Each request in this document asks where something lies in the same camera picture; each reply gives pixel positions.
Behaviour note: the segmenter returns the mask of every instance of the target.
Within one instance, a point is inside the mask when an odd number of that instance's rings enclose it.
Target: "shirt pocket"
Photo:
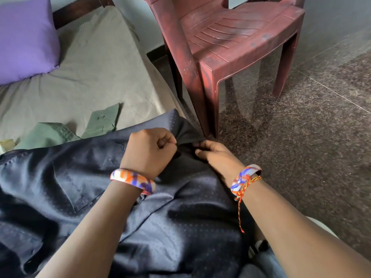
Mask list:
[[[76,145],[53,161],[55,179],[75,213],[106,190],[124,154],[124,145],[114,141]]]

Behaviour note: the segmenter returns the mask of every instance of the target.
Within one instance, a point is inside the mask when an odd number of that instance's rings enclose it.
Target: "wooden headboard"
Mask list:
[[[75,2],[53,12],[56,29],[98,9],[99,7],[114,6],[112,0],[76,0]]]

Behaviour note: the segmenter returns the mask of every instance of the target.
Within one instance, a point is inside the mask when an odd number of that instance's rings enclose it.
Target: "bracelet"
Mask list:
[[[116,169],[111,173],[110,180],[121,181],[143,190],[142,194],[152,195],[156,189],[156,183],[136,172],[125,169]]]
[[[241,226],[241,217],[240,217],[242,197],[243,197],[243,194],[245,193],[246,188],[251,183],[257,181],[258,179],[262,179],[262,177],[260,176],[261,172],[262,172],[261,167],[259,167],[256,164],[251,164],[247,166],[246,168],[244,168],[238,174],[238,176],[234,179],[232,186],[231,186],[231,191],[236,196],[234,200],[238,201],[238,225],[242,233],[245,233]],[[251,179],[251,176],[254,173],[259,174],[259,176],[256,176],[253,179]]]

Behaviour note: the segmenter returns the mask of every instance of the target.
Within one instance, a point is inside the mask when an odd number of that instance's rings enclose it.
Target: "dark baseboard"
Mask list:
[[[248,0],[248,2],[265,2],[269,0]],[[160,59],[161,57],[164,57],[166,55],[165,45],[159,46],[158,48],[155,48],[154,50],[147,53],[148,58],[151,62],[154,62],[155,60]]]

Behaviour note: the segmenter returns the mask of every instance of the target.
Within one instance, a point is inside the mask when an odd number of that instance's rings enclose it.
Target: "chair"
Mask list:
[[[283,44],[273,95],[290,71],[305,0],[244,3],[228,0],[145,0],[164,37],[178,97],[182,81],[206,137],[219,133],[219,83]]]

